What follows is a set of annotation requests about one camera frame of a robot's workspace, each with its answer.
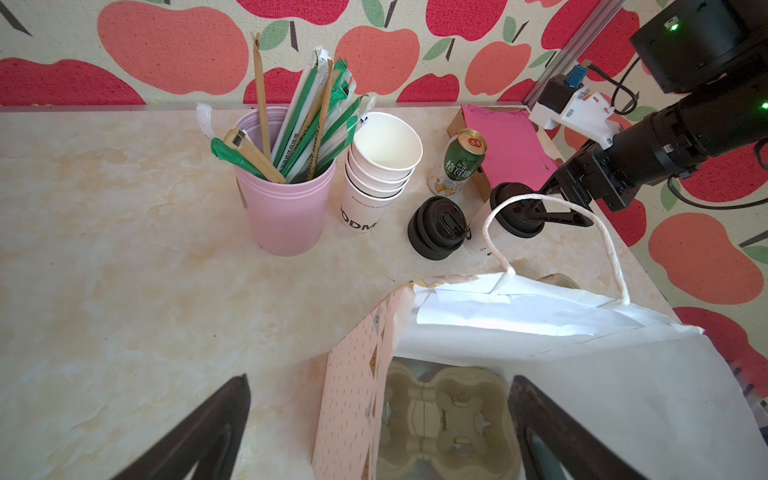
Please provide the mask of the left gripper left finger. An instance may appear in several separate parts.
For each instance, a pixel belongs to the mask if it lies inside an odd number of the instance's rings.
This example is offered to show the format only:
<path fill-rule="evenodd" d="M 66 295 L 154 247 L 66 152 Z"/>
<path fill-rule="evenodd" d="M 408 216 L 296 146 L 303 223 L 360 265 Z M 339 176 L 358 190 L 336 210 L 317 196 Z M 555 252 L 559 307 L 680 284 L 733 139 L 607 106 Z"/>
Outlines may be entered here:
<path fill-rule="evenodd" d="M 118 479 L 229 479 L 249 415 L 245 374 L 234 376 L 116 475 Z"/>

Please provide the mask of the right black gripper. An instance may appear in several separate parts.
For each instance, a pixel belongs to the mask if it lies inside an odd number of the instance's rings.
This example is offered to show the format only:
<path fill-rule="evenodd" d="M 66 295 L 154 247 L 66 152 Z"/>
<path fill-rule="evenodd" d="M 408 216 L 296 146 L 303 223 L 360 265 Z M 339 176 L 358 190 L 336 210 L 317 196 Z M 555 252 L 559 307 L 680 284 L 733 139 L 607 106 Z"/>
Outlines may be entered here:
<path fill-rule="evenodd" d="M 588 140 L 572 155 L 542 187 L 543 194 L 560 194 L 571 203 L 587 207 L 593 200 L 602 200 L 612 212 L 627 209 L 639 192 L 630 185 L 613 166 L 606 150 Z M 543 206 L 529 209 L 531 221 L 556 223 L 587 228 L 594 224 L 581 213 L 548 212 Z"/>

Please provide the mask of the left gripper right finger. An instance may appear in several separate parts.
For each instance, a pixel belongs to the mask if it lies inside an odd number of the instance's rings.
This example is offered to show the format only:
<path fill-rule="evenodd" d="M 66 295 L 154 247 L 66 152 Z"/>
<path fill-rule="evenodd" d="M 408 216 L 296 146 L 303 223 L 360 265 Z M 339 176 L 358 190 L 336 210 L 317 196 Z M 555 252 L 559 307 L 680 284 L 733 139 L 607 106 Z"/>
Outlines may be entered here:
<path fill-rule="evenodd" d="M 642 479 L 528 378 L 514 377 L 510 411 L 527 479 Z"/>

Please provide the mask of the black plastic cup lid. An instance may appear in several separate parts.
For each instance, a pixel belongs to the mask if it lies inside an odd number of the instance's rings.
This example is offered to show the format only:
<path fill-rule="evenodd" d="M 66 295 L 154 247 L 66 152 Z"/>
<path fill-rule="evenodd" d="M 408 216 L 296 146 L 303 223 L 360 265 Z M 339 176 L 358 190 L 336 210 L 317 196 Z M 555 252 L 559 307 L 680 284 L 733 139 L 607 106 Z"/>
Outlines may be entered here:
<path fill-rule="evenodd" d="M 533 193 L 533 190 L 524 184 L 516 182 L 501 183 L 490 193 L 490 207 L 495 209 L 509 198 L 531 193 Z M 495 220 L 504 230 L 514 236 L 523 239 L 533 238 L 543 230 L 544 221 L 532 219 L 526 213 L 529 209 L 538 213 L 545 212 L 540 202 L 525 200 L 506 206 L 495 216 Z"/>

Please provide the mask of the white patterned paper gift bag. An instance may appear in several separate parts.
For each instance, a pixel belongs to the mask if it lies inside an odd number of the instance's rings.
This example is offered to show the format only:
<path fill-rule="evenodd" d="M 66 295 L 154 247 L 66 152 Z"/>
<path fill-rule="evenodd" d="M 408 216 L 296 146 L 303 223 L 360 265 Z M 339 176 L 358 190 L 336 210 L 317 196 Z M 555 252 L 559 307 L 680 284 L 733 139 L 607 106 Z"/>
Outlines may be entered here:
<path fill-rule="evenodd" d="M 592 217 L 617 298 L 547 285 L 510 265 L 409 283 L 329 353 L 312 457 L 318 479 L 377 461 L 384 370 L 395 356 L 522 375 L 653 479 L 763 479 L 767 447 L 703 331 L 634 305 L 609 228 Z"/>

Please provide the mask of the white paper coffee cup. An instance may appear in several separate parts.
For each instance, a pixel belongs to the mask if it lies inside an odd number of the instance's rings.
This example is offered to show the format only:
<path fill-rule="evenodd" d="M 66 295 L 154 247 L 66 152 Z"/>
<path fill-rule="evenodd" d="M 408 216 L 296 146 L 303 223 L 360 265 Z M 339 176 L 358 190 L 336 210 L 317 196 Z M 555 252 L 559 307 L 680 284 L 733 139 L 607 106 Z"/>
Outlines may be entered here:
<path fill-rule="evenodd" d="M 463 246 L 473 255 L 487 258 L 492 252 L 483 236 L 483 226 L 486 219 L 492 213 L 491 202 L 486 201 L 482 208 L 470 221 L 469 230 L 465 236 Z M 499 222 L 501 215 L 497 215 L 488 227 L 489 238 L 498 250 L 504 251 L 514 243 L 514 236 Z"/>

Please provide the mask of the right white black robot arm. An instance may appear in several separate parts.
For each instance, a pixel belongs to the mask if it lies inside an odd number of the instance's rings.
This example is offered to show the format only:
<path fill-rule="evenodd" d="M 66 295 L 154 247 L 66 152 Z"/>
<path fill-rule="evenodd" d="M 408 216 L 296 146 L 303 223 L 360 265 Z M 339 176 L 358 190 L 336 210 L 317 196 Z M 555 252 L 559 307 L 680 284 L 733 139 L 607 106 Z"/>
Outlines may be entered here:
<path fill-rule="evenodd" d="M 681 100 L 628 129 L 587 93 L 590 62 L 551 78 L 530 113 L 543 129 L 587 137 L 541 188 L 581 207 L 624 210 L 646 184 L 688 177 L 711 157 L 767 142 L 767 4 L 675 1 L 630 39 L 659 87 Z"/>

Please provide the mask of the stack of pink napkins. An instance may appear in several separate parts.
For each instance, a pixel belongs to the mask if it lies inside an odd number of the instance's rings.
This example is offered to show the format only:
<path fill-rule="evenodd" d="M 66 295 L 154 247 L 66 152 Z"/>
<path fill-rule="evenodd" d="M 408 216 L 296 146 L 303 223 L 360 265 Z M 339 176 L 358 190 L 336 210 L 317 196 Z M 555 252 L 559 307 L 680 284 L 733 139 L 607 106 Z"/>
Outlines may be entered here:
<path fill-rule="evenodd" d="M 549 136 L 530 121 L 525 106 L 463 105 L 447 133 L 453 137 L 464 128 L 481 133 L 488 142 L 481 171 L 470 180 L 484 200 L 494 187 L 505 182 L 521 183 L 537 191 L 561 166 L 562 155 Z"/>

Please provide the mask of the green beverage can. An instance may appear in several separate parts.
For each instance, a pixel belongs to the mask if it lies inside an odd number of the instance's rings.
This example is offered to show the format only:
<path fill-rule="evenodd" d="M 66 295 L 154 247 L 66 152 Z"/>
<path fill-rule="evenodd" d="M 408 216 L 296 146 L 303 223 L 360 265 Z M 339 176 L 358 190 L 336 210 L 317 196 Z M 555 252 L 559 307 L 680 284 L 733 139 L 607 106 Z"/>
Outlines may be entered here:
<path fill-rule="evenodd" d="M 430 172 L 427 186 L 434 195 L 455 196 L 482 165 L 487 151 L 488 143 L 481 133 L 461 129 L 450 139 L 443 158 Z"/>

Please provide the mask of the stack of black cup lids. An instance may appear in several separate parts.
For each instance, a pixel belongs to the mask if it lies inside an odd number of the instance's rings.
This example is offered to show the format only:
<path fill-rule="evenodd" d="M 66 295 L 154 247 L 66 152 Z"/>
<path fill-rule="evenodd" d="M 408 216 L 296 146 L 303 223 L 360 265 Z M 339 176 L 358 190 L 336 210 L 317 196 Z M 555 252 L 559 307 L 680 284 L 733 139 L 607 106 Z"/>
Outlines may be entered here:
<path fill-rule="evenodd" d="M 446 197 L 432 196 L 409 220 L 407 237 L 419 255 L 440 261 L 463 244 L 467 230 L 466 217 L 455 202 Z"/>

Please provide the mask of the stack of white paper cups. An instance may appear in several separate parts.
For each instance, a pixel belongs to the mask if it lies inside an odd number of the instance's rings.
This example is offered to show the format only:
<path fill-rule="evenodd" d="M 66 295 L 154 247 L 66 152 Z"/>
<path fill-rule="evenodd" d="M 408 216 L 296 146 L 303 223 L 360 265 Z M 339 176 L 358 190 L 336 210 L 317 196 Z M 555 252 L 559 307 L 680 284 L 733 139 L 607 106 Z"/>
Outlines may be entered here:
<path fill-rule="evenodd" d="M 368 113 L 344 163 L 340 215 L 345 226 L 355 233 L 371 231 L 404 193 L 423 152 L 419 135 L 404 120 Z"/>

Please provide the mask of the pink straw holder cup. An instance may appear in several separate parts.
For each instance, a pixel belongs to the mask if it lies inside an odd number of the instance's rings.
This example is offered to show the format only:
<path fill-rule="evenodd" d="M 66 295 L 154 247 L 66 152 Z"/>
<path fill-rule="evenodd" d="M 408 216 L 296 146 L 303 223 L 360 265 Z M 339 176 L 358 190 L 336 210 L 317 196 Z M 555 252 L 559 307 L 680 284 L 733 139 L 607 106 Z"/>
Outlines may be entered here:
<path fill-rule="evenodd" d="M 251 235 L 269 254 L 290 257 L 309 251 L 326 225 L 336 167 L 304 183 L 278 184 L 235 167 Z"/>

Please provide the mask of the wrapped straws and stirrers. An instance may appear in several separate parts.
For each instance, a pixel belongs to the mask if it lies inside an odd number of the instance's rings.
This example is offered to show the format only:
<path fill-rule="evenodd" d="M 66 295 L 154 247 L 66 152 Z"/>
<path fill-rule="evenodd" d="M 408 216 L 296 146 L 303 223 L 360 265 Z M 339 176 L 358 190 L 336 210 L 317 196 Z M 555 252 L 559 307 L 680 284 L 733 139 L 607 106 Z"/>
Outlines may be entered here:
<path fill-rule="evenodd" d="M 256 114 L 260 145 L 244 127 L 217 136 L 208 104 L 196 106 L 196 119 L 217 159 L 271 183 L 296 184 L 319 177 L 334 164 L 352 144 L 376 101 L 374 94 L 357 92 L 345 60 L 332 59 L 318 46 L 305 64 L 275 138 L 269 133 L 263 101 L 258 102 Z"/>

